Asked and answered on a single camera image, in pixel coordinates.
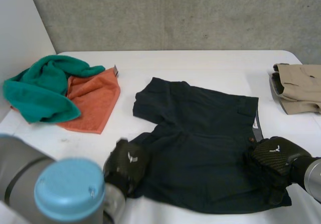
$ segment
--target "green towel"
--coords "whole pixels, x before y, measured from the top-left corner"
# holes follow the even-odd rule
[[[103,72],[103,66],[89,67],[79,59],[52,55],[4,82],[4,96],[30,123],[59,123],[81,115],[65,97],[68,77],[90,77]]]

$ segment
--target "black shorts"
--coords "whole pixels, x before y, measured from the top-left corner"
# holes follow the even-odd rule
[[[133,114],[158,124],[133,142],[151,152],[134,193],[204,213],[252,213],[291,205],[267,203],[268,191],[243,163],[262,139],[258,98],[153,78],[136,94]]]

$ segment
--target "orange towel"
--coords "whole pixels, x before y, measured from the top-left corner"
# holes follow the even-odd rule
[[[81,116],[58,125],[67,130],[101,134],[119,94],[114,68],[92,77],[69,77],[67,98],[79,108]]]

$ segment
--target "white wall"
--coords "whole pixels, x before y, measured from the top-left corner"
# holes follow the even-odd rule
[[[0,121],[9,110],[3,81],[56,54],[33,0],[0,0]]]

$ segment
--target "towel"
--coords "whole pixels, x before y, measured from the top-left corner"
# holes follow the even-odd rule
[[[4,82],[4,97],[29,123],[58,123],[81,115],[65,97],[71,75],[89,77],[103,72],[103,66],[89,67],[79,59],[46,56],[29,69]]]
[[[71,131],[101,134],[118,100],[120,87],[110,68],[96,76],[68,79],[67,97],[80,109],[81,116],[58,125]]]

